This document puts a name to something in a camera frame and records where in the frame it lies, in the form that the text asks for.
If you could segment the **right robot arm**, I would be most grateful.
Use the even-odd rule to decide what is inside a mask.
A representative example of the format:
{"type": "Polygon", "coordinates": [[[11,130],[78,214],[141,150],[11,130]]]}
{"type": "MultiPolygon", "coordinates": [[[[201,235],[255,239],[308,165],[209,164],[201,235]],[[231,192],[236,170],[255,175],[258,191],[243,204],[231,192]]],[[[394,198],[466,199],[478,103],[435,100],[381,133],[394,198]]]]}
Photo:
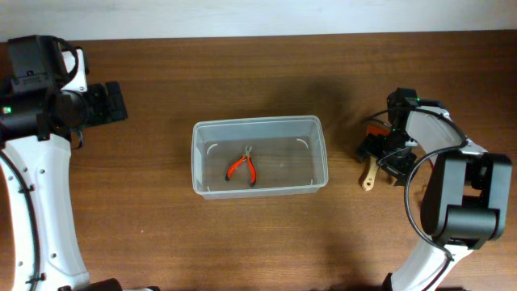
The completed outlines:
{"type": "Polygon", "coordinates": [[[364,120],[367,135],[356,151],[368,161],[361,186],[372,190],[379,170],[393,177],[419,240],[381,288],[436,290],[463,258],[502,236],[512,161],[474,143],[440,101],[414,89],[397,88],[386,103],[387,121],[378,113],[364,120]]]}

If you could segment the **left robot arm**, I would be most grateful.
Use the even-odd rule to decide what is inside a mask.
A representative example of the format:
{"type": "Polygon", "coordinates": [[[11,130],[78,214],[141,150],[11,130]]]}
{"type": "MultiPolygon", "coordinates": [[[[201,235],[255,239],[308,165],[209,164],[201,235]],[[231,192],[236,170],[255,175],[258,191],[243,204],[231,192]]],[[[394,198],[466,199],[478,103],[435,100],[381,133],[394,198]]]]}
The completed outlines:
{"type": "Polygon", "coordinates": [[[125,120],[120,85],[90,85],[83,50],[56,36],[8,41],[13,74],[1,90],[1,170],[15,243],[16,290],[118,290],[94,283],[74,227],[69,192],[73,140],[125,120]]]}

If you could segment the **clear plastic container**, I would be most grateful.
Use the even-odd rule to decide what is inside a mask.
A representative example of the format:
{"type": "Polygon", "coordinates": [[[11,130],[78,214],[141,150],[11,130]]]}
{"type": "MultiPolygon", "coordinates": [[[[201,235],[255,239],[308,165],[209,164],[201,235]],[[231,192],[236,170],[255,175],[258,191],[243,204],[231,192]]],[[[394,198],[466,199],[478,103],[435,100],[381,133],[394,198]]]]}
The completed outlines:
{"type": "Polygon", "coordinates": [[[197,123],[191,142],[194,191],[206,200],[310,194],[329,170],[316,116],[197,123]]]}

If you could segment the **orange scraper wooden handle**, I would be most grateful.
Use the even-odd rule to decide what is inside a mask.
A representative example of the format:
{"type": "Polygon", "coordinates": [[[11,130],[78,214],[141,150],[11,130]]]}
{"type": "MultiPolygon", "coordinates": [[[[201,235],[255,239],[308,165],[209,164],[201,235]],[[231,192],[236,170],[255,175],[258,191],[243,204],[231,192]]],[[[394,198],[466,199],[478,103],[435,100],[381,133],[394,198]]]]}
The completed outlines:
{"type": "MultiPolygon", "coordinates": [[[[366,129],[366,134],[373,134],[373,135],[382,135],[387,136],[389,134],[389,128],[385,125],[375,125],[375,124],[369,124],[366,129]]],[[[379,167],[376,165],[376,159],[369,156],[368,157],[368,166],[366,174],[364,175],[361,185],[362,189],[366,192],[371,191],[374,187],[376,173],[378,171],[379,167]]]]}

